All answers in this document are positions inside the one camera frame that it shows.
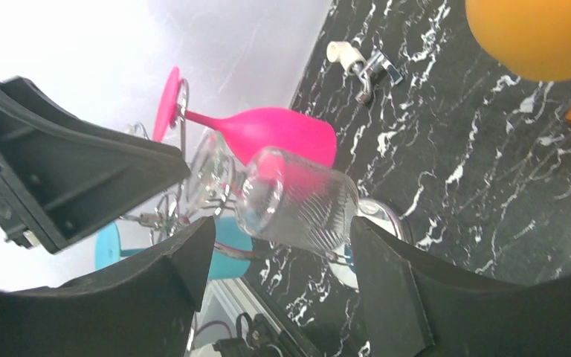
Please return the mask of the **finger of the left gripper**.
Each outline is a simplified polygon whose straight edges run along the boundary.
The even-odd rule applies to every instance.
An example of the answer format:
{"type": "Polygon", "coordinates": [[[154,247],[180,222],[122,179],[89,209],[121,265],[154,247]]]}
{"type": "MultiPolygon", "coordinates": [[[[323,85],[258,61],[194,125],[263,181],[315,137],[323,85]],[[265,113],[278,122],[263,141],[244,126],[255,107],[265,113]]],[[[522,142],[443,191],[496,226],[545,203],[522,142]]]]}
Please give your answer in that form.
{"type": "Polygon", "coordinates": [[[188,177],[181,155],[74,118],[24,79],[0,83],[0,228],[55,254],[188,177]]]}

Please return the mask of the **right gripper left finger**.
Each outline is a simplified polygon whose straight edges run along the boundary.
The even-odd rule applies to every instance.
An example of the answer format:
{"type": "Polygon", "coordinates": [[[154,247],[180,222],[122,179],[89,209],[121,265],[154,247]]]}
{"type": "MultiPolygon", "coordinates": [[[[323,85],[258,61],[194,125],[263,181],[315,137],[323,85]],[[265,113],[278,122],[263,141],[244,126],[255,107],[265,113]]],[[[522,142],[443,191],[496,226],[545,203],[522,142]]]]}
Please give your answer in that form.
{"type": "Polygon", "coordinates": [[[215,238],[203,217],[56,288],[0,292],[0,356],[184,356],[215,238]]]}

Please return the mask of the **orange yellow wine glass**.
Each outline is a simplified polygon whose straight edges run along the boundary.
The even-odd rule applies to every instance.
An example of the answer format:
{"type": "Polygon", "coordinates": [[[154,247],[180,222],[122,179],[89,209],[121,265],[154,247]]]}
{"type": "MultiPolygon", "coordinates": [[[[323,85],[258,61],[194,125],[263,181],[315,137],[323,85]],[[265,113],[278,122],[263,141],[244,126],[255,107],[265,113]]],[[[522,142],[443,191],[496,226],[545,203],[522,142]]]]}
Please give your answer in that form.
{"type": "Polygon", "coordinates": [[[571,80],[571,1],[466,1],[477,43],[514,74],[571,80]]]}

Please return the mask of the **pink wine glass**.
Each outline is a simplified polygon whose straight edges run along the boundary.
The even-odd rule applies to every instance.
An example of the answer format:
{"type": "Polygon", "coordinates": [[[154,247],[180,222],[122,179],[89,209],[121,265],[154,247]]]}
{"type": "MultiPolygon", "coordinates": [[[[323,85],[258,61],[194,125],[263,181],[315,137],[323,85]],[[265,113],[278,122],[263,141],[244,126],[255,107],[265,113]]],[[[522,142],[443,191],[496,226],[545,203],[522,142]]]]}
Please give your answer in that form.
{"type": "Polygon", "coordinates": [[[220,132],[242,164],[248,164],[261,149],[276,147],[324,167],[333,166],[338,142],[326,121],[280,107],[249,109],[228,118],[208,117],[187,110],[188,96],[181,96],[181,87],[186,85],[179,68],[173,66],[158,105],[154,141],[161,142],[172,124],[184,119],[220,132]]]}

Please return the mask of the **clear ribbed wine glass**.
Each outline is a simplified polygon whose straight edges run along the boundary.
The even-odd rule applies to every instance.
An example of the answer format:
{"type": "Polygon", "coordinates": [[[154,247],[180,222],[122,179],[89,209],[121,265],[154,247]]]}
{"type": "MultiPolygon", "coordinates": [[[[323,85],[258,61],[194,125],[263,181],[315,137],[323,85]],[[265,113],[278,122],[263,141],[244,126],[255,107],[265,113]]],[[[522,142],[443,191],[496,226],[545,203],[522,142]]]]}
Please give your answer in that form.
{"type": "Polygon", "coordinates": [[[358,191],[346,174],[284,149],[261,149],[245,167],[211,131],[200,142],[185,188],[193,210],[233,205],[236,223],[257,239],[317,254],[349,242],[358,191]]]}

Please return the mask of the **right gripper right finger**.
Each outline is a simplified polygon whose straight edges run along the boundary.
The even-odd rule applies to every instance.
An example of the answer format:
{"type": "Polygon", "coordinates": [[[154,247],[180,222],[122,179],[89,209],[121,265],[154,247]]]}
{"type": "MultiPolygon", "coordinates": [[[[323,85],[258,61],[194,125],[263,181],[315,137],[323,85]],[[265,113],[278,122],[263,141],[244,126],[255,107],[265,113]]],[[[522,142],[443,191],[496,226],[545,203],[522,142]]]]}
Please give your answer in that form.
{"type": "Polygon", "coordinates": [[[571,274],[491,279],[363,217],[350,238],[373,356],[571,356],[571,274]]]}

